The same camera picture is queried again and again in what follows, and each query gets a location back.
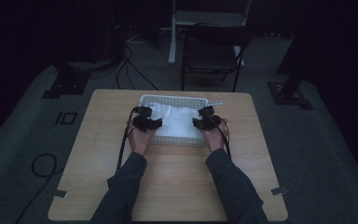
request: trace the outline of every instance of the white basket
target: white basket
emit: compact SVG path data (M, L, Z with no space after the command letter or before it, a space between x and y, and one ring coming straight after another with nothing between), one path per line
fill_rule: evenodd
M164 96L164 95L143 95L140 100L141 105L148 103L159 103L162 105L171 105L174 107L187 107L200 110L205 107L209 101L205 98ZM155 134L152 139L153 144L203 147L205 142L203 137L178 137L178 136L158 136Z

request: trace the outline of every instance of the chair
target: chair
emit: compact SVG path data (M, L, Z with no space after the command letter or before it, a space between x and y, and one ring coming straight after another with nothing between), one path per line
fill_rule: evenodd
M182 91L187 70L192 73L228 74L235 72L234 92L241 70L242 55L252 40L253 32L245 26L196 23L186 27L182 60ZM234 46L240 47L235 53Z

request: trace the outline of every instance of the hand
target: hand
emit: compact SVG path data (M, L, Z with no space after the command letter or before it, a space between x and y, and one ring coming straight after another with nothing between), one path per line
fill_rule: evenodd
M132 124L133 120L131 120L130 123L130 134L128 136L130 145L131 145L131 151L139 153L141 155L145 155L147 148L150 145L150 141L152 140L152 137L157 129L155 130L147 130L145 133L139 130L138 128L135 128Z
M222 119L222 120L223 121L219 124L219 128L222 131L223 135L227 137L228 135L228 131L226 129L227 119ZM211 152L224 147L225 145L224 138L222 134L219 132L219 130L217 130L217 128L214 128L210 131L200 130L200 132L203 134L205 139L205 144Z

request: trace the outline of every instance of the gray carpet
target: gray carpet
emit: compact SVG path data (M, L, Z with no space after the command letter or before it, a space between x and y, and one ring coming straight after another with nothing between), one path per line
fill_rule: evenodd
M287 222L358 223L358 167L317 89L305 82L300 87L314 110L275 105L269 93L267 81L287 79L276 75L276 71L290 42L279 37L254 38L245 51L245 67L237 91L249 92L255 101L278 180L288 189L283 195L289 213ZM168 38L162 38L159 45L145 42L128 46L133 51L131 61L160 90L179 91L182 42L178 40L175 65L168 64L169 43ZM90 67L87 63L74 65ZM137 90L153 90L131 67L129 78L126 71L124 67L119 77L122 89L131 89L130 79ZM0 223L14 223L44 184L46 178L36 177L31 170L34 158L52 153L57 157L58 169L65 166L93 91L112 89L115 79L113 71L96 72L83 95L41 99L56 76L52 66L41 73L0 129ZM200 82L200 77L194 77L187 81L186 90L230 91L232 80L228 77L224 83L219 78ZM77 113L74 124L56 124L60 113L74 112ZM52 165L52 160L45 158L35 169L47 174ZM52 222L48 220L51 192L60 178L60 175L52 177L21 223Z

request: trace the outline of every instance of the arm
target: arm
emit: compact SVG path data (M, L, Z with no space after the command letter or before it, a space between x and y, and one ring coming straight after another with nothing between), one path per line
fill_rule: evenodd
M226 123L219 125L227 136ZM258 197L249 177L238 168L223 149L223 136L216 129L201 131L211 151L206 160L220 201L225 209L228 223L268 223L263 211L263 201Z
M156 130L143 133L132 123L130 129L132 153L118 172L107 180L109 190L89 223L131 223L132 208L146 168L144 154Z

